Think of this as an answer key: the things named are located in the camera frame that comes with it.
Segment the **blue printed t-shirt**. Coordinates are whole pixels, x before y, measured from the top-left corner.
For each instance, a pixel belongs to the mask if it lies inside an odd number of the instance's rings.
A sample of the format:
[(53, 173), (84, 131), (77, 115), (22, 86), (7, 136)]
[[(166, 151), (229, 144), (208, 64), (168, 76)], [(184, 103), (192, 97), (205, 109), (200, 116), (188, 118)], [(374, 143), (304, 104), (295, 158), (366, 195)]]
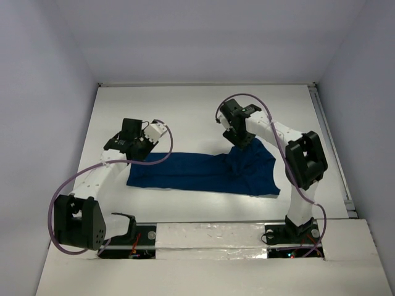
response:
[(227, 154), (173, 152), (162, 163), (134, 165), (127, 186), (242, 195), (279, 195), (274, 181), (275, 157), (258, 139)]

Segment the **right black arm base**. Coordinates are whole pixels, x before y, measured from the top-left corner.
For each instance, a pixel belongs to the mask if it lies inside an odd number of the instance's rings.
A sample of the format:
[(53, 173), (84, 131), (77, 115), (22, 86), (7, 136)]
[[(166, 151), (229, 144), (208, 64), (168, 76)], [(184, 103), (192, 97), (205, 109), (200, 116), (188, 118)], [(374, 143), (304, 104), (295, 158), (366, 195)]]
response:
[(267, 246), (267, 257), (293, 258), (322, 258), (324, 251), (320, 239), (320, 231), (316, 223), (299, 236), (292, 237), (286, 232), (285, 224), (266, 224), (261, 241)]

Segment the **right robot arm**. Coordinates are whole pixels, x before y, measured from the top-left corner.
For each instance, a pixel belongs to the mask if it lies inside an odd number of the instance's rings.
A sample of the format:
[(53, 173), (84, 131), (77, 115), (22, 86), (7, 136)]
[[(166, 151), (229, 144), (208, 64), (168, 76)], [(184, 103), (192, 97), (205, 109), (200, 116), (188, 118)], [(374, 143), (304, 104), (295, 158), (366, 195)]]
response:
[(250, 145), (257, 136), (277, 147), (291, 183), (290, 207), (278, 234), (292, 242), (301, 240), (313, 228), (315, 191), (328, 169), (319, 135), (276, 123), (265, 104), (242, 107), (234, 96), (219, 105), (215, 121), (224, 127), (223, 137), (240, 149)]

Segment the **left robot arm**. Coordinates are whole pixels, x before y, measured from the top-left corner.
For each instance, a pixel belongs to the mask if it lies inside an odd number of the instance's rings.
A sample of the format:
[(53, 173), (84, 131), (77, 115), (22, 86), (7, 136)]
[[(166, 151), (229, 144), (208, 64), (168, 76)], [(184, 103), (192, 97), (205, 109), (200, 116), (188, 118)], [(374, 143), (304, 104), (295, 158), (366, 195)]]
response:
[(121, 130), (103, 147), (97, 164), (77, 173), (85, 179), (69, 194), (57, 190), (48, 210), (52, 243), (68, 255), (87, 250), (103, 250), (110, 243), (124, 244), (136, 238), (136, 218), (117, 205), (118, 198), (108, 191), (127, 168), (157, 165), (169, 158), (147, 160), (159, 139), (169, 133), (161, 120), (143, 126), (142, 120), (125, 118)]

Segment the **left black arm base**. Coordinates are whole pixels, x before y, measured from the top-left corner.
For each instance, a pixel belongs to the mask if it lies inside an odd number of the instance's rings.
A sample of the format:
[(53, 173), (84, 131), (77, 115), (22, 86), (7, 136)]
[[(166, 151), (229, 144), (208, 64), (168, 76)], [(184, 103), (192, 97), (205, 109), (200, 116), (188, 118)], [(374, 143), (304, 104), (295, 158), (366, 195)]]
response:
[(127, 235), (113, 237), (106, 248), (101, 248), (98, 257), (102, 259), (155, 259), (156, 224), (137, 224), (134, 237)]

